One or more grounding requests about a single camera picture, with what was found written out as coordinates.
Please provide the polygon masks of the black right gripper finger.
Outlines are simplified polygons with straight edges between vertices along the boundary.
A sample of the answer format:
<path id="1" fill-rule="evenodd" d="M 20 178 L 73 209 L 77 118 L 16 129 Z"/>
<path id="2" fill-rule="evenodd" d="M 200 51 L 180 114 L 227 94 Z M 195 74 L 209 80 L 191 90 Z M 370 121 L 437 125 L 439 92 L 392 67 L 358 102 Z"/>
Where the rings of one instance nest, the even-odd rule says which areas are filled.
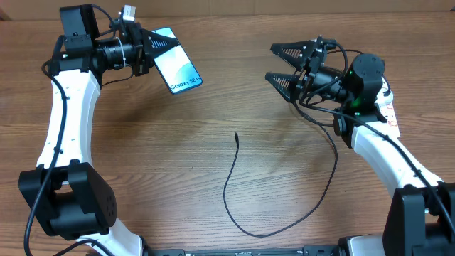
<path id="1" fill-rule="evenodd" d="M 290 64 L 297 71 L 301 71 L 309 63 L 316 48 L 315 41 L 299 41 L 294 43 L 273 43 L 270 50 Z"/>
<path id="2" fill-rule="evenodd" d="M 302 81 L 298 75 L 267 72 L 265 80 L 290 103 L 296 101 L 302 92 Z"/>

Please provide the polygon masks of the blue Galaxy smartphone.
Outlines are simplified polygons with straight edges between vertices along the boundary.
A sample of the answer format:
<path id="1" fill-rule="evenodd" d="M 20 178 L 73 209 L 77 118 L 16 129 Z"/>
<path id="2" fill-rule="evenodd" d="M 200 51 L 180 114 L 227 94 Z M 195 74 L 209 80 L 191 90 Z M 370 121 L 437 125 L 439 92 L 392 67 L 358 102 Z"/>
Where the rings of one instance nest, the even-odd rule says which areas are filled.
<path id="1" fill-rule="evenodd" d="M 154 58 L 154 64 L 172 94 L 191 90 L 203 84 L 203 79 L 178 42 L 170 50 Z"/>

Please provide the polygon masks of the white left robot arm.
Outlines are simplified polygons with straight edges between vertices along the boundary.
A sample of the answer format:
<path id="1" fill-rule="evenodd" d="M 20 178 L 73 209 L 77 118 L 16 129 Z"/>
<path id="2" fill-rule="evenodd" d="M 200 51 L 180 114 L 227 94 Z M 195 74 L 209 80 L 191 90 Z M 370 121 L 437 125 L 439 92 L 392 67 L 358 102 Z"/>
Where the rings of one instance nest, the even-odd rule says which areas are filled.
<path id="1" fill-rule="evenodd" d="M 92 164 L 92 123 L 106 71 L 145 75 L 181 44 L 167 28 L 142 28 L 133 6 L 100 32 L 96 10 L 94 4 L 60 9 L 63 34 L 41 68 L 53 88 L 48 133 L 35 169 L 21 172 L 18 187 L 31 209 L 28 225 L 38 223 L 46 235 L 101 255 L 151 255 L 145 239 L 118 218 L 114 191 Z"/>

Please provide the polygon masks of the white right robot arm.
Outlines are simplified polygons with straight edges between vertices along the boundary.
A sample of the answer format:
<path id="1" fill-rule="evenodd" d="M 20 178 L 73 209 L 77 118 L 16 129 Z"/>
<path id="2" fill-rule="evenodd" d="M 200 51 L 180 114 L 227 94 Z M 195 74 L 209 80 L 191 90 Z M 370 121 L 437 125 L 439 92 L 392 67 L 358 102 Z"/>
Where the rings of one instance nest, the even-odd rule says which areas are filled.
<path id="1" fill-rule="evenodd" d="M 342 70 L 328 67 L 328 55 L 348 51 L 321 37 L 275 43 L 271 51 L 294 72 L 270 72 L 266 80 L 301 114 L 320 110 L 323 101 L 336 102 L 335 134 L 365 159 L 392 199 L 382 233 L 346 236 L 336 245 L 306 247 L 304 254 L 453 255 L 454 185 L 426 169 L 400 142 L 384 61 L 357 51 Z"/>

